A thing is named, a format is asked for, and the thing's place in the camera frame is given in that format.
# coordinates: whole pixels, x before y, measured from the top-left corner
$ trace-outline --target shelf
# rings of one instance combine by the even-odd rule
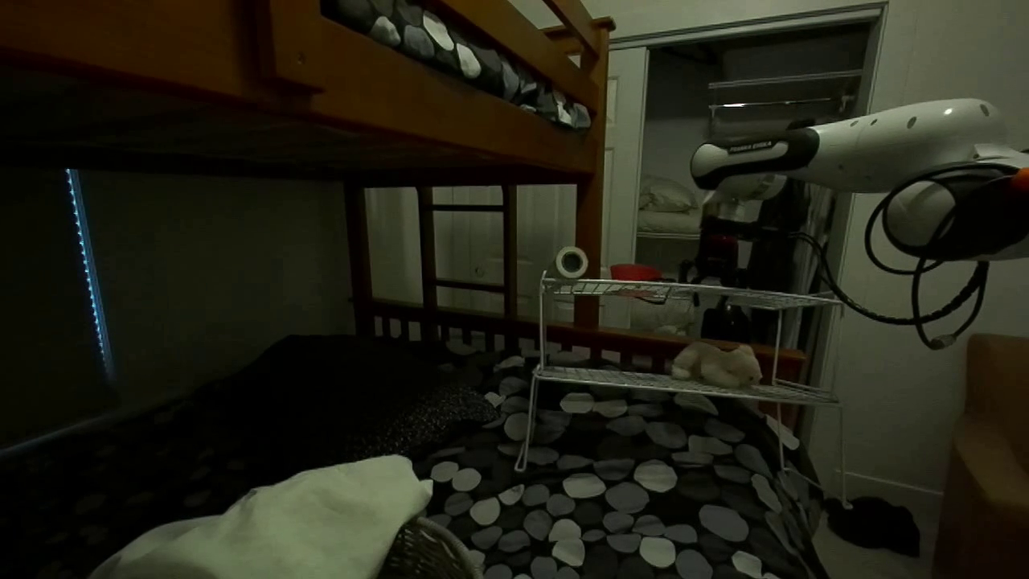
[[[749,103],[749,100],[804,100],[826,93],[855,93],[862,71],[817,71],[817,74],[778,74],[778,77],[733,77],[711,80],[707,90],[717,103]]]
[[[637,280],[598,280],[598,277],[582,277],[582,280],[543,277],[543,286],[550,286],[556,296],[627,296],[627,299],[643,299],[643,302],[666,302],[672,296],[727,296],[736,306],[769,309],[769,312],[839,306],[839,299],[830,299],[830,296],[769,293],[769,290],[714,286],[714,283],[656,283],[656,280],[637,283]]]
[[[695,380],[675,380],[669,373],[630,373],[630,370],[595,370],[595,367],[537,367],[540,383],[569,383],[595,389],[643,389],[643,392],[688,392],[714,399],[749,399],[749,402],[785,402],[785,405],[833,405],[833,392],[814,386],[778,383],[778,386],[749,386],[724,389]]]

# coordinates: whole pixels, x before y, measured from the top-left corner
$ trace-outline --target closet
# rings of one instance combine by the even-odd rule
[[[814,293],[817,251],[833,228],[833,196],[788,183],[775,199],[717,203],[691,180],[704,142],[746,142],[791,125],[862,113],[875,23],[727,35],[646,48],[646,113],[637,180],[637,261],[666,280]],[[749,318],[727,335],[682,315],[685,335],[769,341],[772,325]],[[788,341],[810,344],[810,322],[788,325]]]
[[[711,273],[733,277],[727,283],[807,290],[801,280],[765,280],[762,270],[752,270],[756,280],[740,280],[746,254],[720,248],[720,238],[740,235],[701,235],[704,193],[691,183],[688,164],[701,142],[759,138],[791,122],[826,122],[859,113],[865,51],[868,26],[650,48],[637,261],[662,267],[666,277]],[[733,228],[733,222],[749,225],[762,219],[762,225],[778,228],[775,212],[804,212],[804,206],[791,199],[707,206],[707,225],[730,222]],[[720,261],[717,251],[724,251],[724,261],[740,254],[736,267],[743,270],[733,273],[733,264],[714,264]]]

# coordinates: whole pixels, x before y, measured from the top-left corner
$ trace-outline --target floor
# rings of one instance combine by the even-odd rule
[[[862,550],[839,540],[826,524],[814,534],[814,547],[830,569],[830,579],[929,579],[939,511],[913,511],[923,531],[923,556],[900,556],[891,550]]]

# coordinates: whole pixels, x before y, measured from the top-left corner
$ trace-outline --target clothes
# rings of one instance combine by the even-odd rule
[[[396,531],[431,499],[405,457],[299,473],[225,515],[154,528],[93,579],[373,579]]]

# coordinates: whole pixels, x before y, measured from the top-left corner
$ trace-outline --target top bunk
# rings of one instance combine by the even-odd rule
[[[588,180],[611,19],[547,6],[563,29],[534,29],[508,0],[0,0],[0,154],[357,183]],[[556,103],[553,119],[527,97]]]

